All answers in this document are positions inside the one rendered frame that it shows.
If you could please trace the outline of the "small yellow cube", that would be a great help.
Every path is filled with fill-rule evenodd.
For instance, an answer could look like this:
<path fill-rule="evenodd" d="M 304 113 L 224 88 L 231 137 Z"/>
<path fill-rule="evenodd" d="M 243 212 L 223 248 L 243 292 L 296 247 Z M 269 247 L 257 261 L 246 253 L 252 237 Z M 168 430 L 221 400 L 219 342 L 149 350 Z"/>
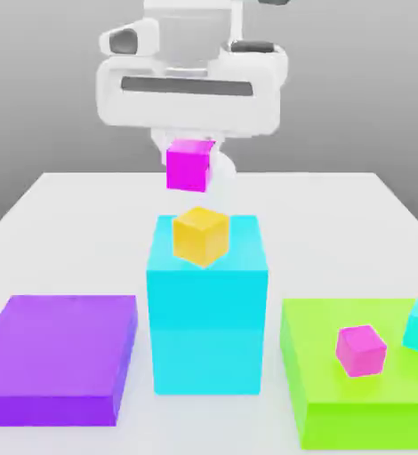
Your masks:
<path fill-rule="evenodd" d="M 173 255 L 208 267 L 229 250 L 229 216 L 195 207 L 173 219 Z"/>

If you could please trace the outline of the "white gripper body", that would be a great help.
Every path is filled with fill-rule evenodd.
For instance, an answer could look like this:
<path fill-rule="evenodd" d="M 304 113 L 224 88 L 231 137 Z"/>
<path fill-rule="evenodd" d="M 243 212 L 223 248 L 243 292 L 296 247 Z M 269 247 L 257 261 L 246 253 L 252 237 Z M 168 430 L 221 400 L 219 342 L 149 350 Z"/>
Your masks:
<path fill-rule="evenodd" d="M 274 132 L 288 73 L 285 50 L 220 51 L 206 68 L 169 68 L 153 57 L 112 56 L 96 73 L 96 103 L 108 125 L 225 137 Z"/>

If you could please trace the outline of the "small magenta cube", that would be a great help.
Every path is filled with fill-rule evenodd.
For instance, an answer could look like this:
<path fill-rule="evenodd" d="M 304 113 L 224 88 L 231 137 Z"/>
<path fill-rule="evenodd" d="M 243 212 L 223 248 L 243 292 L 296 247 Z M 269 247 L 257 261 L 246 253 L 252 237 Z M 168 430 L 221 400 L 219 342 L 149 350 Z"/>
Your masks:
<path fill-rule="evenodd" d="M 204 193 L 212 177 L 214 140 L 174 140 L 166 150 L 166 187 Z"/>

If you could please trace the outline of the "large purple box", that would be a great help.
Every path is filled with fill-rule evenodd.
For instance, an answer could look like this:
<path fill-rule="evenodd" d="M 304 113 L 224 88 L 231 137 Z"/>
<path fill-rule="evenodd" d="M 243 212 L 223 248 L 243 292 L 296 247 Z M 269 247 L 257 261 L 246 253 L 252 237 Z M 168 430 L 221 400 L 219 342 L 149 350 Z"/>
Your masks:
<path fill-rule="evenodd" d="M 133 295 L 15 295 L 0 313 L 0 427 L 113 427 Z"/>

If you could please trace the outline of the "large green box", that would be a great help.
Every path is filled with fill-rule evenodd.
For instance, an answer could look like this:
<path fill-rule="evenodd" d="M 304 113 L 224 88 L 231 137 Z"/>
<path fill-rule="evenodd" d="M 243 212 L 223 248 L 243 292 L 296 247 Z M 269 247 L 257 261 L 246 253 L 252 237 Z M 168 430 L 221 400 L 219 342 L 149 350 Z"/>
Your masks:
<path fill-rule="evenodd" d="M 402 347 L 412 299 L 284 299 L 280 347 L 305 450 L 418 450 L 418 353 Z M 341 328 L 370 324 L 387 345 L 381 374 L 349 377 Z"/>

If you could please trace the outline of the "large cyan box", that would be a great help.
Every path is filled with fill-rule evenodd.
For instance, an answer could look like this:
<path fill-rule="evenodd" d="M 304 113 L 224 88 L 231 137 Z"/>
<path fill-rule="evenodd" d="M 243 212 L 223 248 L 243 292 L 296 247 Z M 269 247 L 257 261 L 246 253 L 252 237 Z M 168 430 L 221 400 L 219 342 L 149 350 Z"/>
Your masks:
<path fill-rule="evenodd" d="M 257 395 L 269 268 L 254 216 L 230 220 L 229 252 L 201 268 L 173 256 L 161 215 L 146 268 L 154 390 L 159 395 Z"/>

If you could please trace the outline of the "small pink cube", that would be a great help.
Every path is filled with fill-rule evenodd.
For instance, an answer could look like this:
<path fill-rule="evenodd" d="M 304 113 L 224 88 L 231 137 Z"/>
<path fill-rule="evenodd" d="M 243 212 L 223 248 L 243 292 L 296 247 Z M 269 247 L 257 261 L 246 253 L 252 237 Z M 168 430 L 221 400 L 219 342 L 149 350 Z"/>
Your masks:
<path fill-rule="evenodd" d="M 345 327 L 339 330 L 335 354 L 351 378 L 380 374 L 387 345 L 371 325 Z"/>

